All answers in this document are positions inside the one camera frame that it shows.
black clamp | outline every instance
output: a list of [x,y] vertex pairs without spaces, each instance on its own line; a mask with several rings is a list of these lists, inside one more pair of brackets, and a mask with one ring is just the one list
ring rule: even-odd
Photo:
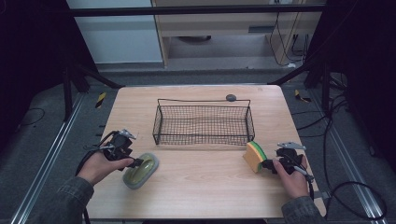
[[[102,146],[102,144],[110,135],[112,135],[111,140]],[[119,161],[122,159],[132,158],[129,156],[132,153],[132,150],[129,148],[129,146],[132,144],[131,138],[136,139],[125,129],[121,131],[113,131],[109,133],[98,145],[85,148],[89,151],[102,150],[103,154],[109,161]],[[143,163],[142,159],[132,159],[134,159],[134,162],[129,164],[127,167],[135,168],[136,166],[140,166]]]

cabinet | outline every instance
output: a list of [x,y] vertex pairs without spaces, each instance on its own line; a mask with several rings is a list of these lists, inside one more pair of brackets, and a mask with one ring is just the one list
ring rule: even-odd
[[[325,0],[292,1],[293,4],[323,2]],[[270,0],[151,0],[151,3],[154,7],[233,6],[268,5]],[[254,28],[262,30],[261,35],[272,33],[271,41],[269,35],[267,39],[276,60],[284,63],[287,61],[285,52],[291,47],[293,35],[313,34],[320,14],[321,12],[157,15],[155,21],[165,65],[173,36],[257,35],[257,32],[252,32]]]

aluminum rail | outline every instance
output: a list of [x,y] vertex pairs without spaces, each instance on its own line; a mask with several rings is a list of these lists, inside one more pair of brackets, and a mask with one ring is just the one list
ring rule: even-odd
[[28,192],[23,198],[21,205],[15,212],[14,216],[11,219],[11,224],[23,224],[26,222],[27,218],[30,215],[30,212],[35,205],[35,201],[38,198],[41,190],[44,187],[44,184],[47,180],[47,177],[50,174],[52,166],[54,165],[62,146],[64,145],[64,141],[67,135],[70,132],[71,127],[73,126],[74,121],[76,120],[78,111],[81,108],[82,101],[84,99],[84,94],[79,93],[74,105],[74,112],[72,113],[69,120],[65,121],[62,125],[60,131],[58,132],[51,148],[49,149],[49,153],[47,154],[46,159],[44,159],[43,164],[41,165],[40,170],[38,171],[37,175],[35,176],[35,180],[33,181],[32,185],[30,186]]
[[[319,105],[319,96],[318,93],[315,91],[309,90],[310,94],[313,96],[313,100],[319,109],[321,111],[321,107]],[[341,163],[344,166],[344,169],[346,171],[346,174],[349,177],[349,180],[352,181],[357,181],[361,182],[363,184],[366,184],[366,181],[364,180],[363,175],[359,171],[358,166],[355,164],[353,161],[352,157],[350,156],[347,147],[344,145],[344,142],[340,136],[340,134],[337,132],[337,129],[335,128],[335,125],[330,129],[329,131],[330,138],[332,142],[334,143],[334,148],[335,151],[337,152],[338,158],[340,159]],[[358,195],[361,205],[363,206],[363,209],[365,213],[367,214],[368,217],[380,217],[383,215],[383,212],[373,195],[373,193],[364,187],[361,186],[354,186],[354,190],[356,194]],[[388,221],[386,218],[380,219],[380,220],[373,220],[371,221],[372,224],[387,224]]]

wooden table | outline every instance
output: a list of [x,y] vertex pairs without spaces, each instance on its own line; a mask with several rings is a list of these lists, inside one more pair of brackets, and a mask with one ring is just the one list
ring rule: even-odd
[[[300,144],[282,90],[278,86],[167,86],[120,89],[105,134],[127,129],[137,135],[132,156],[155,154],[160,166],[142,188],[129,189],[124,172],[113,172],[97,184],[88,204],[90,217],[271,218],[282,217],[289,200],[277,175],[254,174],[242,158],[246,147],[229,145],[155,145],[152,129],[157,99],[225,100],[227,94],[251,100],[256,141],[269,158],[279,142]],[[321,199],[315,203],[324,215]]]

white cabinet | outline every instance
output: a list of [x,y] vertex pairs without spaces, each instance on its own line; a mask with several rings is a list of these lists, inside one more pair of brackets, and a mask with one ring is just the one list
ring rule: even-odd
[[[150,0],[67,0],[70,8],[151,7]],[[76,17],[95,63],[161,63],[153,16]]]

